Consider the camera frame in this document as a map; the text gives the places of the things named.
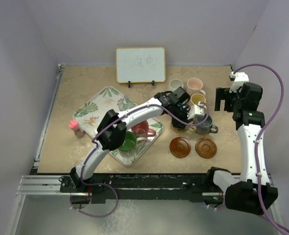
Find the tan ceramic cup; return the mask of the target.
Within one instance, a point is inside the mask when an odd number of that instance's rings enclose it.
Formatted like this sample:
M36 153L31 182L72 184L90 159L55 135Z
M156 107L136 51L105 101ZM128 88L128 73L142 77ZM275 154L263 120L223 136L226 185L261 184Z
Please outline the tan ceramic cup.
M183 134L185 132L187 132L187 130L189 129L187 126L183 127L175 127L172 123L170 123L170 127L171 129L178 134Z

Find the yellow ceramic cup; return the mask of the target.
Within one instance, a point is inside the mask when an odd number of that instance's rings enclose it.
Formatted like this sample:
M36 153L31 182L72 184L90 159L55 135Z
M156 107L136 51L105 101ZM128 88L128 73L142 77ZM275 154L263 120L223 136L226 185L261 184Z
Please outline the yellow ceramic cup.
M193 94L190 98L190 103L193 105L198 105L199 102L206 102L206 98L202 94Z

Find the grey blue ceramic cup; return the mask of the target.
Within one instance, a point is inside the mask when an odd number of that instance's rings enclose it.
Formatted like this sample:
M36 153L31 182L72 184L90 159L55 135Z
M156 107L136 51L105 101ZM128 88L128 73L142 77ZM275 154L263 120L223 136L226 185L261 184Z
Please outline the grey blue ceramic cup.
M199 135L207 135L210 133L216 134L219 131L218 127L213 124L213 120L210 116L208 116L205 122L203 122L201 125L196 127L193 126L192 130Z

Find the pink ceramic cup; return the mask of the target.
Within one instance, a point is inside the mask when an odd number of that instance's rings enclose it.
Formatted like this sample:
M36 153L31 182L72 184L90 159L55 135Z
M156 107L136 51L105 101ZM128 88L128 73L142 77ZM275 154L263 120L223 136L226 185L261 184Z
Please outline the pink ceramic cup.
M203 90L203 82L198 78L190 78L187 81L186 91L190 96L194 94L201 94L206 96L206 92Z

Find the white ceramic cup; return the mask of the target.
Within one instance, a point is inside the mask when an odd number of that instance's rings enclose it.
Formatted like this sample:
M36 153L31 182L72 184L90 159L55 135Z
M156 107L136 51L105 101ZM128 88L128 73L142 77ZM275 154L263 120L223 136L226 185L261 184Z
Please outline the white ceramic cup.
M171 80L168 84L168 90L171 92L175 91L179 87L184 88L184 83L179 79Z

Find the red ceramic cup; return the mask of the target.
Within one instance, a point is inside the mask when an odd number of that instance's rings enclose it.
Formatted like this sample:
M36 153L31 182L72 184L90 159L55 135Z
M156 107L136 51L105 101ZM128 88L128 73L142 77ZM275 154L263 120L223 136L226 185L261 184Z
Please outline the red ceramic cup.
M133 126L131 130L137 137L153 138L156 136L156 131L149 128L147 121L138 123L137 125Z

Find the green ceramic cup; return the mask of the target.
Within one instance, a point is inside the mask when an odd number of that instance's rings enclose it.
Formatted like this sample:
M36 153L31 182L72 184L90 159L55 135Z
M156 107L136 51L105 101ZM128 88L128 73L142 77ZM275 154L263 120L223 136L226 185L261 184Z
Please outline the green ceramic cup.
M137 148L145 145L148 139L146 137L137 137L133 132L127 131L123 144L118 148L122 158L131 158L136 155Z

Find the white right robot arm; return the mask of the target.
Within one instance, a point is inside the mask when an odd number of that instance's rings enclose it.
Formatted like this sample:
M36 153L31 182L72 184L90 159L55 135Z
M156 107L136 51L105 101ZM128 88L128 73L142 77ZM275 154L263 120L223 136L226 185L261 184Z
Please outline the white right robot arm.
M278 197L278 189L270 185L263 147L264 113L257 110L262 98L261 86L245 82L235 91L217 88L215 111L232 112L238 132L242 171L236 180L227 169L212 167L207 171L205 186L209 191L224 192L224 203L230 210L263 215Z

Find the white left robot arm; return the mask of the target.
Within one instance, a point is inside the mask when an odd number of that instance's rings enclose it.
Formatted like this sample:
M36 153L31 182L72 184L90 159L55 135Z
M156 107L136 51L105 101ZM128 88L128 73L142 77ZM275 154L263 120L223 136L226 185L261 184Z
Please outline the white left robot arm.
M174 92L159 92L148 101L125 111L108 110L92 139L92 149L86 157L73 167L69 173L71 186L77 192L88 188L88 180L93 176L97 166L111 151L118 149L125 135L133 126L150 118L168 114L175 122L175 127L183 129L188 125L188 109L183 108L189 102L190 95L179 87Z

